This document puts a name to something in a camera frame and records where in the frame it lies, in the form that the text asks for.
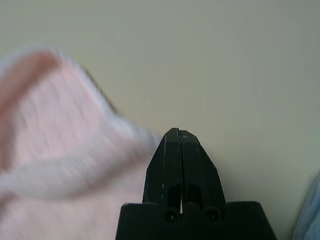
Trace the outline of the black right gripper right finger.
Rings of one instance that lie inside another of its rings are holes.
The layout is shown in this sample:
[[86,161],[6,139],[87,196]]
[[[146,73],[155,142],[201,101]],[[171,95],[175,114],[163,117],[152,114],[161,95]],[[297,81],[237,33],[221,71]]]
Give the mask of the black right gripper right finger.
[[181,130],[182,204],[194,203],[201,210],[224,212],[226,200],[218,170],[192,133]]

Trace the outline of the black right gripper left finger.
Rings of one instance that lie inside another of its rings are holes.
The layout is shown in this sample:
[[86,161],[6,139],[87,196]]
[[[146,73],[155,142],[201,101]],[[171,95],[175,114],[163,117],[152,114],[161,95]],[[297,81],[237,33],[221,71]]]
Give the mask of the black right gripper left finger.
[[162,213],[180,212],[181,142],[178,128],[167,131],[146,170],[143,203],[156,204]]

